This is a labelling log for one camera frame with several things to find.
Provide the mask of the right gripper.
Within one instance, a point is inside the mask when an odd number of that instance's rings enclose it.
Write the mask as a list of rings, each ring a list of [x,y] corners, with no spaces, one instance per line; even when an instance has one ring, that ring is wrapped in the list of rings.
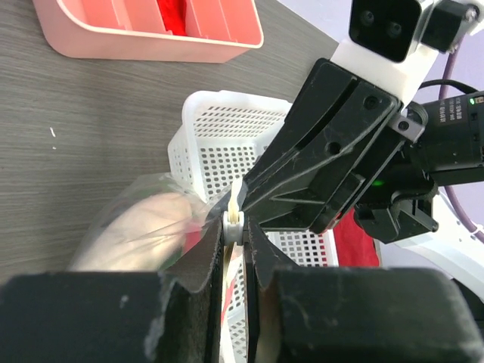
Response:
[[[436,231],[436,183],[411,155],[427,118],[400,108],[394,95],[318,59],[245,177],[249,217],[265,231],[323,232],[353,210],[385,243]]]

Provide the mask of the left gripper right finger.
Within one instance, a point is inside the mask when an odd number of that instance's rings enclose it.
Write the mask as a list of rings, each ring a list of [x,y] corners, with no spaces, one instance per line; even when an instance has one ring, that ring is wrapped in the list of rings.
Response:
[[[244,226],[249,362],[481,362],[457,286],[429,268],[302,267]]]

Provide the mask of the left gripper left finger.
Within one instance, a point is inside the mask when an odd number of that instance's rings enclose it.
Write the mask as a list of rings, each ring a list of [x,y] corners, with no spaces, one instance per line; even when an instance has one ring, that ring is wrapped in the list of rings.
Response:
[[[222,225],[165,271],[18,275],[1,288],[3,362],[216,362]]]

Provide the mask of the polka dot zip bag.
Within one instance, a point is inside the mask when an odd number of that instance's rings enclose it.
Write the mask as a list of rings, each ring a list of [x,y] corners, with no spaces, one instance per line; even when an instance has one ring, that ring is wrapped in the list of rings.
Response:
[[[232,362],[222,308],[239,266],[242,179],[204,202],[169,174],[139,178],[95,218],[68,268],[67,362]]]

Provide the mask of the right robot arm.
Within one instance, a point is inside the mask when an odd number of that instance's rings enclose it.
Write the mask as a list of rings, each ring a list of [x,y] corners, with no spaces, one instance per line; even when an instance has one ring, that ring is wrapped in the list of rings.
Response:
[[[243,210],[266,231],[323,232],[352,215],[393,243],[438,230],[440,187],[483,179],[483,93],[404,105],[327,59],[246,174]]]

